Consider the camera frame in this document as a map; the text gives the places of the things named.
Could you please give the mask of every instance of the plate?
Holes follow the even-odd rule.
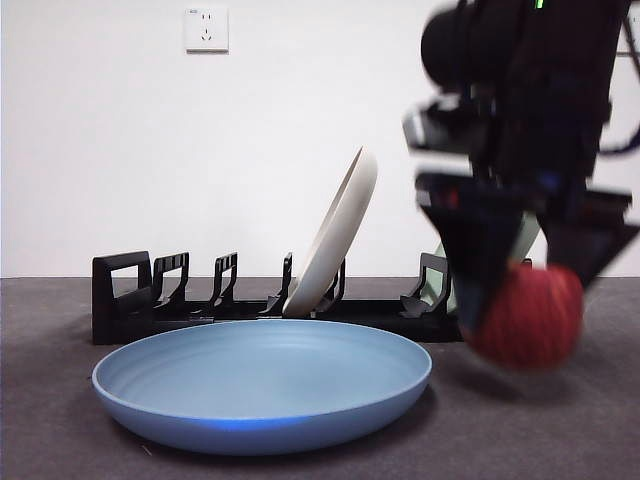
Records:
[[[304,317],[318,305],[360,228],[377,176],[375,157],[362,147],[320,225],[302,273],[289,286],[283,316]]]
[[[402,415],[431,358],[404,337],[314,320],[249,320],[126,345],[93,371],[132,432],[194,452],[272,455],[335,445]]]

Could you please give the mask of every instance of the red ball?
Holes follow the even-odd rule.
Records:
[[[582,328],[583,289],[571,270],[549,265],[509,269],[475,332],[463,332],[480,356],[518,370],[550,369],[574,350]]]

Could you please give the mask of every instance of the tabletop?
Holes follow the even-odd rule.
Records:
[[[393,298],[412,282],[354,279],[347,296]],[[275,286],[239,279],[237,291],[261,298]],[[388,427],[319,451],[234,458],[155,444],[107,415],[90,374],[117,346],[91,343],[90,279],[4,279],[2,478],[640,478],[639,287],[602,279],[591,289],[581,342],[556,371],[506,372],[463,343],[423,344],[429,386]]]

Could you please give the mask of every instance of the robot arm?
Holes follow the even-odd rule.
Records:
[[[537,216],[548,262],[584,287],[640,230],[624,221],[629,194],[587,187],[630,3],[462,0],[428,23],[422,61],[444,95],[404,130],[410,148],[464,153],[472,165],[472,177],[416,179],[465,328],[478,327],[500,284],[523,212]]]

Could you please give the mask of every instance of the dish rack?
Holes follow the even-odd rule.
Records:
[[[137,288],[116,296],[112,273],[138,267]],[[238,254],[231,253],[215,261],[213,292],[203,300],[187,300],[189,253],[155,259],[153,275],[149,252],[131,252],[96,257],[92,272],[92,334],[96,345],[124,344],[178,328],[232,320],[282,318],[292,281],[293,255],[285,256],[281,288],[274,295],[259,300],[237,300],[234,287],[238,276]],[[180,270],[180,282],[168,296],[163,296],[164,275]],[[432,303],[421,300],[428,270],[442,275],[442,289]],[[447,313],[451,295],[451,277],[447,260],[422,253],[419,277],[408,295],[398,299],[344,298],[346,261],[343,261],[318,305],[307,316],[365,325],[397,333],[414,341],[461,341],[456,317]]]

